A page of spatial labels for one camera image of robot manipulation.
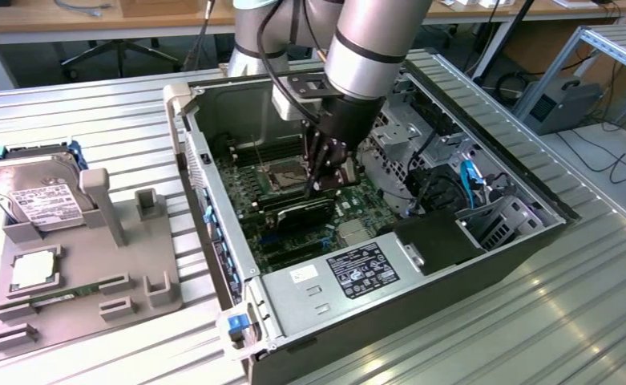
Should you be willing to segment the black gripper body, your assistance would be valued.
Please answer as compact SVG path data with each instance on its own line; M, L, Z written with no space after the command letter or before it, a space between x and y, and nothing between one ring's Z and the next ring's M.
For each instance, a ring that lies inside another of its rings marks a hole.
M354 151L370 134L385 102L385 97L369 100L347 95L325 98L318 131Z

